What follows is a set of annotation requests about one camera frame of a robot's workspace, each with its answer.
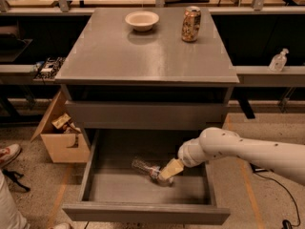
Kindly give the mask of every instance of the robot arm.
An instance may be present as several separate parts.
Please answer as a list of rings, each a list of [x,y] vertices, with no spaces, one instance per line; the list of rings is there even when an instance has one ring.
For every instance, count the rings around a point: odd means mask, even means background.
[[[170,162],[160,173],[161,179],[208,160],[236,156],[261,168],[305,185],[305,145],[262,141],[240,137],[219,128],[205,129],[199,138],[180,147],[179,159]]]

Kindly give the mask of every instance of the metal can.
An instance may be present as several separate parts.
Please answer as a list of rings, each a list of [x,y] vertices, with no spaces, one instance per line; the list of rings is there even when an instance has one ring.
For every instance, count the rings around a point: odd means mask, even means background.
[[[200,28],[201,11],[199,7],[189,6],[184,11],[182,25],[182,40],[193,42],[197,40]]]

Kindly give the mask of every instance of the pump bottle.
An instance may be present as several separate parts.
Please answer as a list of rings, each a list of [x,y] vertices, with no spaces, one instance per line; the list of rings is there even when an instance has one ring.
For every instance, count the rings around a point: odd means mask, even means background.
[[[269,65],[269,69],[275,73],[280,73],[287,62],[286,53],[288,52],[289,51],[287,49],[283,49],[280,54],[274,56],[273,60]]]

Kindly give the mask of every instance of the brown box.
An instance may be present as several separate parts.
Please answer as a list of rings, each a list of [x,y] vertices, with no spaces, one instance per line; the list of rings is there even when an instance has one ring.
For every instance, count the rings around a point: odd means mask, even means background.
[[[40,135],[54,163],[86,163],[90,149],[83,135],[78,135],[78,146],[72,147],[76,134],[57,134],[51,124],[53,120],[67,113],[65,102],[66,97],[62,91],[59,91],[46,110],[30,141]]]

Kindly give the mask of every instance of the orange line on floor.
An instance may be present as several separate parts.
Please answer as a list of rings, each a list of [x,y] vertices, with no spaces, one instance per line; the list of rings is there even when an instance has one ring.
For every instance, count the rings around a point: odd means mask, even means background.
[[[229,115],[227,115],[226,122],[227,122],[227,125],[228,125],[228,130],[232,131],[233,128],[232,128],[232,123],[231,123]],[[261,214],[259,212],[259,208],[258,208],[256,198],[255,198],[255,195],[254,195],[254,190],[251,186],[251,182],[249,180],[247,170],[246,170],[246,167],[245,167],[245,162],[243,160],[241,160],[240,158],[237,159],[237,162],[239,164],[241,174],[242,174],[242,176],[244,178],[244,181],[245,181],[245,186],[246,186],[246,190],[247,190],[247,193],[248,193],[248,197],[249,197],[252,209],[254,211],[254,216],[255,216],[256,223],[257,223],[257,228],[258,229],[264,229],[265,228],[264,222],[263,222],[263,219],[262,219]]]
[[[53,227],[53,225],[54,225],[58,210],[60,208],[61,202],[63,200],[63,196],[64,196],[66,188],[67,188],[68,180],[71,176],[72,168],[73,168],[72,164],[68,165],[67,168],[66,168],[66,172],[65,172],[65,174],[63,176],[63,179],[61,181],[61,185],[60,185],[60,188],[58,190],[56,200],[55,200],[55,202],[53,204],[53,207],[51,209],[51,212],[49,214],[49,218],[48,218],[48,222],[47,222],[47,228]]]

